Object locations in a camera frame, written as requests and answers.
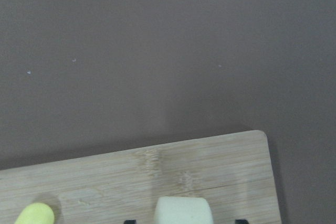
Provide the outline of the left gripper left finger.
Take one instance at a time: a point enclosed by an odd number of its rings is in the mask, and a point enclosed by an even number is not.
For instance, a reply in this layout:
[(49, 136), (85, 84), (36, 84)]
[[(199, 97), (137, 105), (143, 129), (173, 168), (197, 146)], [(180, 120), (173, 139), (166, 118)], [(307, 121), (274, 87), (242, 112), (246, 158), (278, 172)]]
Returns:
[(125, 220), (123, 224), (137, 224), (136, 220)]

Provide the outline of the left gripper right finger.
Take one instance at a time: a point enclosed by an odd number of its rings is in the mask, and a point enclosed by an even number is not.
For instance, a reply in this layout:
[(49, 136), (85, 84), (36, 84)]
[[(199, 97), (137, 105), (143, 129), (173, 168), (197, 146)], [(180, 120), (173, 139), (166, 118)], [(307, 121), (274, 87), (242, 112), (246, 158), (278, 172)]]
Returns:
[(236, 219), (234, 224), (249, 224), (249, 222), (246, 219)]

